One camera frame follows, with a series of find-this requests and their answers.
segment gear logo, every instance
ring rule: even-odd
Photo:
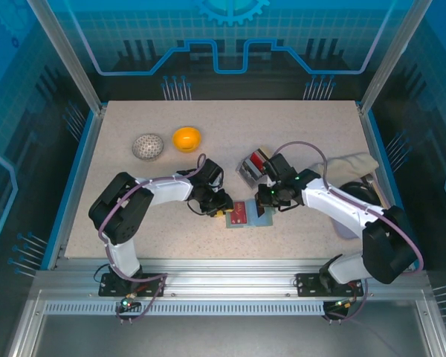
[[[30,11],[26,0],[0,0],[0,22],[12,36],[26,30]]]
[[[269,0],[195,0],[201,15],[208,20],[216,20],[218,25],[235,22],[243,25],[245,20],[253,21],[254,14],[262,14],[262,7],[269,5]]]

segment black cable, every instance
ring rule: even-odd
[[[187,201],[187,207],[194,213],[194,214],[198,214],[199,216],[205,216],[205,213],[201,213],[201,212],[197,212],[196,210],[194,210],[192,208],[192,206],[190,206],[190,201]]]
[[[293,210],[293,209],[295,209],[296,207],[299,207],[299,204],[294,205],[294,206],[290,206],[290,207],[287,207],[287,208],[283,208],[283,209],[281,209],[281,207],[279,206],[279,207],[277,208],[277,210],[278,210],[279,212],[286,212],[287,210]]]
[[[96,280],[96,275],[97,275],[97,273],[99,273],[99,271],[100,271],[102,268],[105,268],[106,266],[110,266],[110,264],[109,264],[109,263],[102,264],[99,268],[97,268],[96,272],[94,273],[94,276],[93,276],[92,278],[94,279],[94,281],[95,281],[96,283],[100,283],[99,280]]]

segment orange ball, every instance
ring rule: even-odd
[[[191,126],[185,126],[173,133],[173,145],[181,152],[194,152],[201,143],[200,132]]]

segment glass panel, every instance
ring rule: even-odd
[[[50,4],[102,100],[359,100],[411,2]]]
[[[446,0],[433,1],[372,110],[432,284],[446,286]]]
[[[0,356],[28,294],[27,274],[42,259],[87,113],[27,2],[0,1]],[[17,238],[29,231],[43,242]]]

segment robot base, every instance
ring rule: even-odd
[[[139,279],[146,279],[148,277],[154,277],[157,274],[139,274],[134,276]],[[132,283],[127,280],[119,278],[114,272],[103,274],[101,277],[99,296],[110,296],[121,298],[127,294],[137,292],[138,297],[151,298],[154,296],[158,289],[158,284],[160,280],[154,280],[148,283]],[[158,297],[164,296],[163,287],[158,293]]]
[[[300,298],[307,297],[331,297],[331,298],[351,298],[354,295],[363,296],[363,289],[360,280],[356,280],[355,288],[349,284],[338,284],[331,291],[326,289],[320,282],[320,275],[313,274],[296,274],[294,285],[297,288],[297,296]]]

